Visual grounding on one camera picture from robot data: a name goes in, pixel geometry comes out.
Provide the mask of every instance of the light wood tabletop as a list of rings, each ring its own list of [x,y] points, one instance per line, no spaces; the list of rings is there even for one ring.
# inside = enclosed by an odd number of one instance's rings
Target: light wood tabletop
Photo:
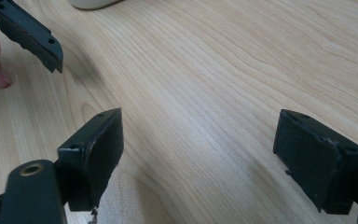
[[[60,41],[51,74],[0,34],[0,194],[8,173],[99,112],[122,108],[125,147],[98,220],[356,223],[319,213],[272,147],[281,109],[358,143],[358,1],[125,0],[95,11],[16,1]],[[88,223],[90,213],[71,213]]]

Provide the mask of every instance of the wood grain surface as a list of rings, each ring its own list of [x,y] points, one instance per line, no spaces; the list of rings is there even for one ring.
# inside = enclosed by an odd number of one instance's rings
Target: wood grain surface
[[[98,220],[356,223],[318,213],[272,153],[280,110],[358,143],[358,1],[21,0],[62,44],[63,74],[0,34],[0,194],[20,164],[121,107],[125,152]],[[88,223],[90,213],[71,213]]]

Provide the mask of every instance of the wooden table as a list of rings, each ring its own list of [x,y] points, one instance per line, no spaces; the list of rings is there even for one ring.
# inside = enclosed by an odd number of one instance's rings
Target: wooden table
[[[272,153],[282,108],[358,143],[358,1],[125,0],[97,11],[22,0],[63,74],[0,34],[0,193],[7,174],[121,107],[125,152],[99,223],[355,223],[318,213]],[[90,213],[67,212],[69,223]]]

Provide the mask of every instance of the white object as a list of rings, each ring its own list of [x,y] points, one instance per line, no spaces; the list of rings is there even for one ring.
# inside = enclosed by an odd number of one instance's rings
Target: white object
[[[68,0],[73,7],[81,9],[98,9],[120,1],[122,0]]]

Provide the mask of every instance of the screw hole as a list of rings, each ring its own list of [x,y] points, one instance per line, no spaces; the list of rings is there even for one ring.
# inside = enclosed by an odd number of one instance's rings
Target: screw hole
[[[28,176],[28,175],[35,175],[37,173],[39,173],[40,171],[42,171],[43,169],[43,165],[42,164],[32,164],[29,165],[27,167],[25,167],[24,169],[22,169],[20,171],[20,175],[22,176]]]

